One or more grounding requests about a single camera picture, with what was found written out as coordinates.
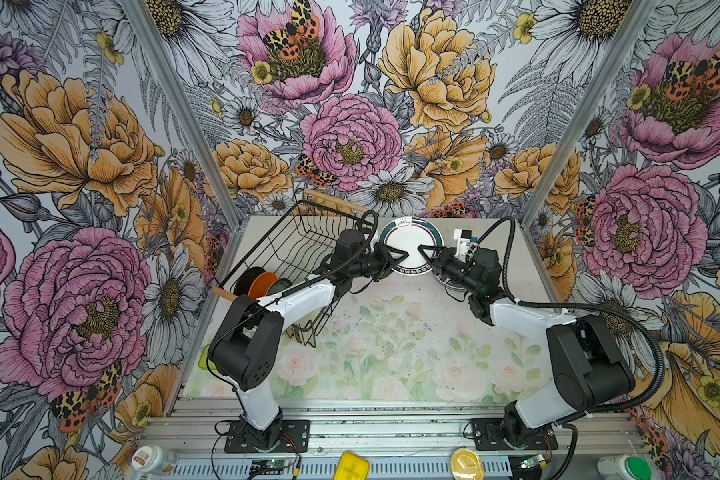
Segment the black wire dish rack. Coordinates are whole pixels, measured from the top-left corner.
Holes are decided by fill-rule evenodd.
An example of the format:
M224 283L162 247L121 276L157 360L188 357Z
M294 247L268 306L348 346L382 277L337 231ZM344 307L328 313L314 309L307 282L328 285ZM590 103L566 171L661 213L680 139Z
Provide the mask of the black wire dish rack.
M349 294L356 279L346 276L346 267L361 255L372 253L378 226L375 211L307 189L303 199L265 233L255 236L253 246L224 277L222 287L234 294L235 283L250 267L262 267L278 279L289 279L292 286L288 291L324 277L338 281L329 305L286 329L297 342L315 347L317 337L329 326L341 298Z

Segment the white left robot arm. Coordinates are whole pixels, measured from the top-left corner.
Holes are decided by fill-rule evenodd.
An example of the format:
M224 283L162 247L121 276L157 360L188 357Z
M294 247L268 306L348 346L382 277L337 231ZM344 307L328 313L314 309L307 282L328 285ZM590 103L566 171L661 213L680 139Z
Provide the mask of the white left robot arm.
M305 280L274 295L236 294L206 354L206 368L229 384L242 413L230 423L225 451L303 450L283 425L269 377L283 332L313 312L323 313L351 290L357 278L378 282L409 257L401 249L370 240L357 229L341 232L333 251Z

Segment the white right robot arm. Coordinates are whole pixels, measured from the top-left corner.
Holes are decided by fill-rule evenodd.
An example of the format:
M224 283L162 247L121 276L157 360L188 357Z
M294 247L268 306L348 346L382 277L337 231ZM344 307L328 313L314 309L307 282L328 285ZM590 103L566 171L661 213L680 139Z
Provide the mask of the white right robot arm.
M549 354L552 379L509 403L488 438L502 436L508 445L524 447L552 424L592 413L635 387L634 374L601 317L576 317L561 307L512 300L501 285L496 251L479 248L468 261L460 260L454 248L421 245L418 251L437 275L466 290L478 320L531 339Z

